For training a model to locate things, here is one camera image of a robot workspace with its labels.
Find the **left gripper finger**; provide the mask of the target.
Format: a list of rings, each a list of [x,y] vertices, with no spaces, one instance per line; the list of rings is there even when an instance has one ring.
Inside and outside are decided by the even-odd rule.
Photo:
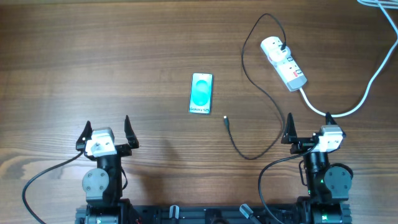
[[[132,129],[131,122],[130,122],[128,115],[126,115],[125,120],[124,120],[124,132],[125,132],[126,139],[128,141],[129,146],[131,148],[139,148],[139,141]]]
[[[91,139],[92,131],[91,123],[87,121],[84,130],[76,141],[76,146],[86,146],[87,140]]]

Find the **cyan screen Galaxy smartphone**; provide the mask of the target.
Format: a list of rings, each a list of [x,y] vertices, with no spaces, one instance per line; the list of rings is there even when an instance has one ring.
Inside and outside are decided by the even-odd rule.
[[[189,112],[210,114],[213,90],[213,75],[210,73],[194,73],[190,91]]]

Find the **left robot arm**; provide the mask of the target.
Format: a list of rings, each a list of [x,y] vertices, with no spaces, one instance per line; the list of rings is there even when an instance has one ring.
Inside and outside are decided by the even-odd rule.
[[[111,128],[93,129],[87,122],[78,138],[76,150],[95,161],[96,168],[83,177],[82,188],[87,206],[76,210],[76,224],[142,223],[130,200],[122,198],[127,183],[122,183],[126,173],[121,158],[131,156],[132,150],[139,147],[128,116],[124,120],[124,133],[127,143],[115,145]]]

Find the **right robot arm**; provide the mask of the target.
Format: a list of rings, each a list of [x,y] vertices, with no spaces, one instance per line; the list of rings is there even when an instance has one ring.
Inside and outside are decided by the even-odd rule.
[[[287,116],[282,144],[290,144],[290,153],[303,158],[299,163],[302,184],[308,197],[297,199],[300,223],[352,223],[351,210],[345,202],[349,199],[353,171],[342,163],[331,164],[328,155],[337,151],[346,133],[337,125],[330,113],[326,124],[311,137],[297,136],[292,113]]]

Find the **white USB charger plug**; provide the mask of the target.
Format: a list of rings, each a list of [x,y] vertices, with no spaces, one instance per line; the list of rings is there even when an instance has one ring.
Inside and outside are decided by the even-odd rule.
[[[290,56],[290,49],[286,47],[284,50],[276,47],[269,52],[269,60],[271,63],[279,63]]]

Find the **white power strip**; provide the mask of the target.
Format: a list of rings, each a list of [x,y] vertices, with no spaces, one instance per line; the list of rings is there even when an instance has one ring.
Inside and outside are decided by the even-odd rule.
[[[284,45],[282,41],[275,36],[268,37],[261,42],[261,49],[266,55],[269,62],[269,52],[276,47],[283,50],[283,46]],[[301,89],[304,84],[306,84],[307,78],[292,57],[292,54],[290,54],[287,59],[279,63],[270,62],[270,64],[274,67],[275,71],[278,73],[281,80],[284,82],[289,91],[297,91]]]

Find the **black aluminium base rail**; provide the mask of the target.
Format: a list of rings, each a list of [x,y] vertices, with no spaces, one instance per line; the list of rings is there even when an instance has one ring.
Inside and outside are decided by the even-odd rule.
[[[171,207],[134,206],[126,213],[115,208],[94,210],[78,208],[75,223],[343,223],[352,224],[348,204],[309,205],[299,203],[271,204],[269,215],[263,207],[250,207],[245,212],[239,206]]]

